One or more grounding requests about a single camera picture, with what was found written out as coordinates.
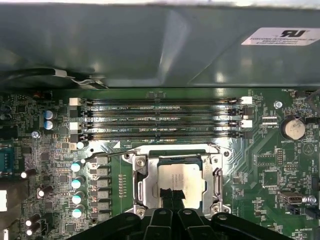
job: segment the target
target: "screw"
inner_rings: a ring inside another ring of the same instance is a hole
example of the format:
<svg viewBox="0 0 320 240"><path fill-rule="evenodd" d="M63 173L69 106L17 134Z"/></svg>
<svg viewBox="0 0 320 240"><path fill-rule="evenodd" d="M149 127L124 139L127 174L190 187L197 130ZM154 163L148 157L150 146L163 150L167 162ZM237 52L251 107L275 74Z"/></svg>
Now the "screw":
<svg viewBox="0 0 320 240"><path fill-rule="evenodd" d="M306 204L308 202L308 197L303 196L302 197L302 203Z"/></svg>
<svg viewBox="0 0 320 240"><path fill-rule="evenodd" d="M223 220L223 221L224 221L224 220L227 220L227 216L226 216L226 215L222 215L222 214L221 214L221 215L219 215L219 216L218 216L218 219L220 219L220 220Z"/></svg>
<svg viewBox="0 0 320 240"><path fill-rule="evenodd" d="M315 196L308 196L308 203L309 204L315 204L317 202L317 199Z"/></svg>
<svg viewBox="0 0 320 240"><path fill-rule="evenodd" d="M136 211L136 214L139 215L140 217L143 217L145 215L146 210L144 208L139 208Z"/></svg>
<svg viewBox="0 0 320 240"><path fill-rule="evenodd" d="M189 210L189 209L186 209L186 210L183 211L183 213L184 213L185 215L190 215L190 214L192 214L192 211Z"/></svg>
<svg viewBox="0 0 320 240"><path fill-rule="evenodd" d="M217 206L213 206L213 207L211 207L211 212L216 214L219 212L219 208Z"/></svg>
<svg viewBox="0 0 320 240"><path fill-rule="evenodd" d="M273 106L275 109L280 109L280 108L282 108L283 104L280 101L275 101Z"/></svg>
<svg viewBox="0 0 320 240"><path fill-rule="evenodd" d="M138 167L143 168L146 165L146 161L143 158L140 157L135 161L135 164Z"/></svg>
<svg viewBox="0 0 320 240"><path fill-rule="evenodd" d="M38 139L38 138L40 138L40 132L38 132L38 131L33 131L33 132L31 133L31 137L32 137L33 139Z"/></svg>

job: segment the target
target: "integrated circuit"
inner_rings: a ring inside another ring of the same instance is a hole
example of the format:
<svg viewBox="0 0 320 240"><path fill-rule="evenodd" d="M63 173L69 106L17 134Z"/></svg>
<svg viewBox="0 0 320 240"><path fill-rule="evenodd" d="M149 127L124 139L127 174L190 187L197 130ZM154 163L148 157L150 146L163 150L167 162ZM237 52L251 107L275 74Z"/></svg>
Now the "integrated circuit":
<svg viewBox="0 0 320 240"><path fill-rule="evenodd" d="M65 231L68 233L74 233L76 230L76 225L75 224L66 224L65 225Z"/></svg>
<svg viewBox="0 0 320 240"><path fill-rule="evenodd" d="M67 175L60 175L59 176L60 183L67 183L68 182L68 176Z"/></svg>
<svg viewBox="0 0 320 240"><path fill-rule="evenodd" d="M17 113L24 113L24 112L26 112L26 106L25 105L18 105L16 107L16 111L17 111Z"/></svg>
<svg viewBox="0 0 320 240"><path fill-rule="evenodd" d="M66 127L61 127L61 128L59 129L59 134L60 134L60 135L68 135L68 128L66 128Z"/></svg>
<svg viewBox="0 0 320 240"><path fill-rule="evenodd" d="M48 209L48 210L53 209L53 203L52 202L46 202L44 204L44 207L45 207L45 209Z"/></svg>
<svg viewBox="0 0 320 240"><path fill-rule="evenodd" d="M61 147L63 149L68 149L69 148L69 143L64 142L64 143L62 143Z"/></svg>
<svg viewBox="0 0 320 240"><path fill-rule="evenodd" d="M22 154L31 154L32 153L32 148L31 147L29 147L29 146L24 146L23 148L22 148Z"/></svg>
<svg viewBox="0 0 320 240"><path fill-rule="evenodd" d="M40 158L41 158L41 161L49 161L50 160L49 153L48 152L41 153Z"/></svg>
<svg viewBox="0 0 320 240"><path fill-rule="evenodd" d="M279 173L274 170L265 170L263 172L263 186L276 187L279 184Z"/></svg>

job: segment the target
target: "cable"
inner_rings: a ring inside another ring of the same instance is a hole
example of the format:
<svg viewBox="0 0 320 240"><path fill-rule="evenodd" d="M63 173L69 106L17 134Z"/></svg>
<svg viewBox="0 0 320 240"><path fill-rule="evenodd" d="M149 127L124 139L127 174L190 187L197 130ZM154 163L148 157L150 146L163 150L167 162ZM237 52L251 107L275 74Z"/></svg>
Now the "cable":
<svg viewBox="0 0 320 240"><path fill-rule="evenodd" d="M1 81L9 81L31 76L54 76L56 70L53 68L31 68L22 70L12 70L0 72Z"/></svg>
<svg viewBox="0 0 320 240"><path fill-rule="evenodd" d="M88 156L88 157L82 159L81 162L84 164L88 163L98 156L106 156L108 158L111 158L111 157L121 156L121 155L125 155L125 154L135 154L135 153L136 153L136 151L122 151L122 152L115 152L115 153L106 153L104 151L100 151L100 152L96 152L96 153L92 154L91 156Z"/></svg>
<svg viewBox="0 0 320 240"><path fill-rule="evenodd" d="M78 84L78 85L82 85L82 86L84 86L84 85L89 85L89 84L93 84L93 83L94 83L94 81L91 80L91 79L85 79L85 80L83 80L83 81L77 81L77 80L75 80L75 79L73 79L73 78L71 78L71 77L70 77L70 79L71 79L71 81L73 81L74 83L76 83L76 84Z"/></svg>
<svg viewBox="0 0 320 240"><path fill-rule="evenodd" d="M306 97L305 102L309 104L310 108L316 113L320 114L320 108L314 104L313 98L320 94L320 88L317 91L311 93L308 97Z"/></svg>

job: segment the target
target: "capacitor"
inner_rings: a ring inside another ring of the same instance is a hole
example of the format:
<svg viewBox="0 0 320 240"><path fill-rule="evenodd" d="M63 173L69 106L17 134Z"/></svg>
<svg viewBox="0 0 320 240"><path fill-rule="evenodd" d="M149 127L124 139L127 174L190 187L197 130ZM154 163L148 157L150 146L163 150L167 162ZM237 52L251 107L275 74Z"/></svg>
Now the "capacitor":
<svg viewBox="0 0 320 240"><path fill-rule="evenodd" d="M32 224L27 230L26 230L26 234L28 236L31 236L32 234L34 234L38 229L40 228L40 223L37 221L34 224Z"/></svg>
<svg viewBox="0 0 320 240"><path fill-rule="evenodd" d="M80 204L84 199L85 199L85 194L83 191L77 191L73 196L72 196L72 203L73 204Z"/></svg>
<svg viewBox="0 0 320 240"><path fill-rule="evenodd" d="M34 168L31 168L31 169L23 171L20 176L21 176L21 178L26 179L26 178L29 178L29 177L34 176L36 174L37 174L37 170L35 170Z"/></svg>
<svg viewBox="0 0 320 240"><path fill-rule="evenodd" d="M4 114L8 114L10 113L12 110L12 107L8 106L8 105L1 105L0 106L0 112L4 113Z"/></svg>
<svg viewBox="0 0 320 240"><path fill-rule="evenodd" d="M57 112L54 110L45 110L44 111L44 118L47 120L53 120L57 118Z"/></svg>
<svg viewBox="0 0 320 240"><path fill-rule="evenodd" d="M86 181L85 177L77 176L74 180L71 182L71 187L74 189L78 189L81 187L82 184L84 184Z"/></svg>
<svg viewBox="0 0 320 240"><path fill-rule="evenodd" d="M55 130L55 129L57 129L58 125L55 121L47 120L44 122L43 127L46 130Z"/></svg>
<svg viewBox="0 0 320 240"><path fill-rule="evenodd" d="M71 170L74 173L79 172L81 168L82 168L82 163L80 161L76 161L71 164Z"/></svg>
<svg viewBox="0 0 320 240"><path fill-rule="evenodd" d="M27 227L30 227L32 224L35 224L37 221L39 221L41 218L39 213L36 213L34 215L32 215L31 217L29 217L26 221L25 221L25 225Z"/></svg>
<svg viewBox="0 0 320 240"><path fill-rule="evenodd" d="M289 140L299 140L306 133L306 124L299 117L290 117L281 124L282 135Z"/></svg>
<svg viewBox="0 0 320 240"><path fill-rule="evenodd" d="M54 188L51 185L48 185L48 186L42 188L38 192L38 195L39 195L39 197L44 197L44 196L48 195L49 193L52 193L53 190L54 190Z"/></svg>
<svg viewBox="0 0 320 240"><path fill-rule="evenodd" d="M79 141L77 144L76 144L76 148L77 149L84 149L86 147L89 146L89 142L88 141Z"/></svg>
<svg viewBox="0 0 320 240"><path fill-rule="evenodd" d="M33 131L33 132L31 133L31 137L32 137L33 139L38 139L38 138L40 138L40 137L41 137L40 132L39 132L39 131Z"/></svg>
<svg viewBox="0 0 320 240"><path fill-rule="evenodd" d="M11 114L1 114L0 115L0 120L2 121L10 121L12 119Z"/></svg>
<svg viewBox="0 0 320 240"><path fill-rule="evenodd" d="M80 218L82 213L85 211L85 206L79 204L75 207L75 209L72 211L72 216L76 219Z"/></svg>

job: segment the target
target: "electrolytic capacitor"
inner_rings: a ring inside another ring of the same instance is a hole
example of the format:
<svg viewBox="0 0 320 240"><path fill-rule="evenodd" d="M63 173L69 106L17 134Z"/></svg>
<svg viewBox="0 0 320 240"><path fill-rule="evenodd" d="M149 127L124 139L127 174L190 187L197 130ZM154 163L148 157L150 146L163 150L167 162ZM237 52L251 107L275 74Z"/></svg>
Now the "electrolytic capacitor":
<svg viewBox="0 0 320 240"><path fill-rule="evenodd" d="M72 203L73 204L80 204L84 199L85 199L85 194L83 191L77 191L73 196L72 196Z"/></svg>
<svg viewBox="0 0 320 240"><path fill-rule="evenodd" d="M80 218L81 215L84 213L85 209L85 206L81 204L77 205L75 209L72 211L72 216L76 219Z"/></svg>
<svg viewBox="0 0 320 240"><path fill-rule="evenodd" d="M10 113L12 110L12 107L8 106L8 105L0 105L0 112L4 113L4 114L8 114Z"/></svg>
<svg viewBox="0 0 320 240"><path fill-rule="evenodd" d="M34 168L25 170L21 173L21 178L26 179L29 178L31 176L35 176L37 174L37 170L35 170Z"/></svg>
<svg viewBox="0 0 320 240"><path fill-rule="evenodd" d="M53 190L54 190L54 188L51 185L48 185L48 186L42 188L38 192L38 195L39 195L39 197L44 197L44 196L48 195L49 193L52 193Z"/></svg>
<svg viewBox="0 0 320 240"><path fill-rule="evenodd" d="M10 121L12 119L11 114L1 114L0 115L0 120L2 121Z"/></svg>
<svg viewBox="0 0 320 240"><path fill-rule="evenodd" d="M36 223L37 221L39 221L41 218L39 213L36 213L34 215L32 215L31 217L29 217L26 221L25 221L25 225L27 227L30 227L32 224Z"/></svg>
<svg viewBox="0 0 320 240"><path fill-rule="evenodd" d="M44 111L44 118L47 120L53 120L57 118L57 112L54 110L45 110Z"/></svg>
<svg viewBox="0 0 320 240"><path fill-rule="evenodd" d="M71 170L74 173L79 172L81 168L82 168L82 163L80 161L76 161L71 164Z"/></svg>
<svg viewBox="0 0 320 240"><path fill-rule="evenodd" d="M79 141L77 144L76 144L76 148L77 149L84 149L86 147L89 146L89 142L88 141Z"/></svg>
<svg viewBox="0 0 320 240"><path fill-rule="evenodd" d="M81 187L82 184L85 183L85 178L82 176L77 176L72 182L71 182L71 187L74 189L78 189Z"/></svg>
<svg viewBox="0 0 320 240"><path fill-rule="evenodd" d="M32 234L34 234L38 229L40 228L40 223L37 221L34 224L32 224L27 230L26 230L26 234L28 236L31 236Z"/></svg>
<svg viewBox="0 0 320 240"><path fill-rule="evenodd" d="M43 127L46 130L56 130L58 127L58 124L55 121L47 120L44 122Z"/></svg>

